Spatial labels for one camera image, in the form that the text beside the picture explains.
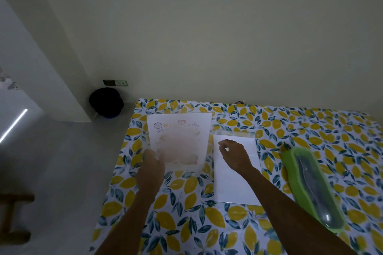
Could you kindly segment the person's left hand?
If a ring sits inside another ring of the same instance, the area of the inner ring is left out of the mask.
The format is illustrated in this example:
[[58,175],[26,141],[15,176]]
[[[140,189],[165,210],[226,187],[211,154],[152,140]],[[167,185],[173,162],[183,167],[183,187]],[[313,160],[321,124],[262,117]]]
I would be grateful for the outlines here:
[[164,175],[165,169],[143,169],[141,162],[141,166],[136,175],[139,192],[154,198],[164,182]]

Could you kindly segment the person's right hand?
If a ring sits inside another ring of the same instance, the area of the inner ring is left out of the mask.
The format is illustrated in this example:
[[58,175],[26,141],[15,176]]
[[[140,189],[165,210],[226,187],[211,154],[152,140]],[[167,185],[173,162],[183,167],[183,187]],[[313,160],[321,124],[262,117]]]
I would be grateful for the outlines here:
[[237,154],[235,157],[223,157],[227,165],[234,171],[236,171],[243,178],[255,176],[257,173],[260,175],[258,169],[256,169],[248,156],[244,146],[237,143]]

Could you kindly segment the lemon print tablecloth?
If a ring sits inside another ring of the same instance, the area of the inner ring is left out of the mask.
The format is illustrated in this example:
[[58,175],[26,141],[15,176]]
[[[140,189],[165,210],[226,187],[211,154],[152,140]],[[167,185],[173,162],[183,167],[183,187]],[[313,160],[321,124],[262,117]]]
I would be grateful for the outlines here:
[[[383,255],[383,126],[367,113],[146,99],[136,108],[93,231],[93,254],[132,205],[149,145],[149,114],[212,112],[212,130],[255,134],[262,175],[293,198],[281,154],[309,148],[345,216],[338,236],[361,255]],[[213,136],[202,170],[168,171],[151,205],[139,254],[286,253],[260,205],[215,202]]]

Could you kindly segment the printed paper sheet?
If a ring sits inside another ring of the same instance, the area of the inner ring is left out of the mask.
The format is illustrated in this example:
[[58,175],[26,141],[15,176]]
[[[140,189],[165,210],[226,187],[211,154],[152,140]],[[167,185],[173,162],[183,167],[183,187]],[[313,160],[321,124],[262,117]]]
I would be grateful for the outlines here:
[[147,115],[150,147],[164,157],[167,172],[203,169],[212,117],[211,112]]

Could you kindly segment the person's left forearm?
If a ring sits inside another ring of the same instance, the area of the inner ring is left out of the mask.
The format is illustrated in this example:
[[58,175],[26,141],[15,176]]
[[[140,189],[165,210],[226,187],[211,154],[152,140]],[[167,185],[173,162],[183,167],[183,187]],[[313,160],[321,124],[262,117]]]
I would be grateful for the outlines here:
[[159,187],[139,187],[136,197],[116,227],[99,246],[94,255],[137,255],[143,226]]

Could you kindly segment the person's right forearm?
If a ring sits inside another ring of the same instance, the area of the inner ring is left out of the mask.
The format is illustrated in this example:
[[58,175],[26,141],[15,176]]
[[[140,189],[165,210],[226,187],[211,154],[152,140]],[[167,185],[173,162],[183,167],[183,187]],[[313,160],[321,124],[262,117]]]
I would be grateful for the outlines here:
[[357,255],[256,168],[247,166],[241,175],[261,203],[288,255]]

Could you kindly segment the green tray with clear lid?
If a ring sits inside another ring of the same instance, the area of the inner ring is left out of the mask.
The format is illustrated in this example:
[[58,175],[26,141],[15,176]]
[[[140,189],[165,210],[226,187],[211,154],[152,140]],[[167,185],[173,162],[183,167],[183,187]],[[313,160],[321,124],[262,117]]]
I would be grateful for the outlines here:
[[328,230],[341,233],[346,220],[314,154],[293,147],[281,154],[281,160],[296,202]]

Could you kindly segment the black bag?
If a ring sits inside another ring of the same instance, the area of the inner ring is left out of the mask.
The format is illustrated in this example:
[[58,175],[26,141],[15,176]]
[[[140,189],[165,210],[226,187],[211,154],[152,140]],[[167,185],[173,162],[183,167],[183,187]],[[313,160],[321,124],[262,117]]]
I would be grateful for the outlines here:
[[108,119],[118,117],[125,106],[120,93],[110,87],[95,90],[88,101],[97,114]]

